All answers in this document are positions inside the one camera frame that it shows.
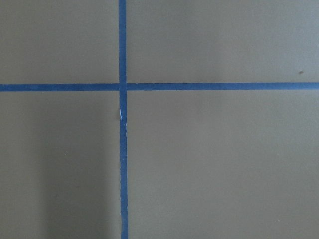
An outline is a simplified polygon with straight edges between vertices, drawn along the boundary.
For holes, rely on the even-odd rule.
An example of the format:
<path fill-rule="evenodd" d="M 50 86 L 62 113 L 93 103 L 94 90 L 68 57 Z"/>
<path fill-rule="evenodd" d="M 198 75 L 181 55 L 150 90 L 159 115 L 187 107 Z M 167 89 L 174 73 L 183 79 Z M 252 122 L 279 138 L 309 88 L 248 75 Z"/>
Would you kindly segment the brown paper table cover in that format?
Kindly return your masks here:
<path fill-rule="evenodd" d="M 315 82 L 316 0 L 129 0 L 129 83 Z M 118 83 L 116 0 L 3 0 L 3 84 Z M 316 90 L 128 91 L 131 239 L 316 239 Z M 1 92 L 0 236 L 118 239 L 117 91 Z"/>

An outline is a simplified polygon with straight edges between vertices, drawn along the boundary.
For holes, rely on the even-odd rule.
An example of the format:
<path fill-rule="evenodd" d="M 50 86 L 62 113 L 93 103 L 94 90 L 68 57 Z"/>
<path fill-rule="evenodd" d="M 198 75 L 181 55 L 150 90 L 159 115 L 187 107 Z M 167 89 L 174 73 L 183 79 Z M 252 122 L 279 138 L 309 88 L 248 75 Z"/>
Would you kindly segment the blue tape strip horizontal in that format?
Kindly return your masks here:
<path fill-rule="evenodd" d="M 318 82 L 272 83 L 88 83 L 88 84 L 1 84 L 2 92 L 56 91 L 173 91 L 173 90 L 315 90 Z"/>

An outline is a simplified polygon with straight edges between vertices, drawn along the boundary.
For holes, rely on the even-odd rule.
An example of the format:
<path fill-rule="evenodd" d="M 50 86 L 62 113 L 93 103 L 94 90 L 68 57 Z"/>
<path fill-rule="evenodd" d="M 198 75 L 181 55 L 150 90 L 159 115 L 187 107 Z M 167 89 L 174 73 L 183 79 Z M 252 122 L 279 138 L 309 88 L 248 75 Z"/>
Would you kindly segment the blue tape strip vertical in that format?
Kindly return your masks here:
<path fill-rule="evenodd" d="M 127 171 L 127 43 L 125 0 L 119 0 L 119 109 L 121 239 L 127 239 L 129 234 Z"/>

